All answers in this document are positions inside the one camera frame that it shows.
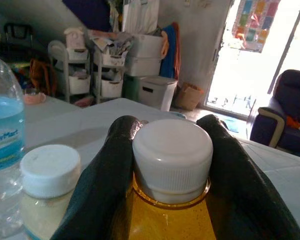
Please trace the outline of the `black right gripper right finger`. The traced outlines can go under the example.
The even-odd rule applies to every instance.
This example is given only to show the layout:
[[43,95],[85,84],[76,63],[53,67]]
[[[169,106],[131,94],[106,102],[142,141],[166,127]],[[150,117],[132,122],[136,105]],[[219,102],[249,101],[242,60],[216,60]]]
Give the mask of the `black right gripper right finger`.
[[300,240],[300,226],[265,173],[213,114],[196,121],[213,144],[206,197],[218,240]]

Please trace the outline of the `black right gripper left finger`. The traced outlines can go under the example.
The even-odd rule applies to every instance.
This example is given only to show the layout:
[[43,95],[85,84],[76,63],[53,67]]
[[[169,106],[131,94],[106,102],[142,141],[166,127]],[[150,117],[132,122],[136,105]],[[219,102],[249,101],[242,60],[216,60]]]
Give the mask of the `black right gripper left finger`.
[[118,117],[103,146],[79,177],[53,240],[127,240],[133,208],[133,139],[142,127]]

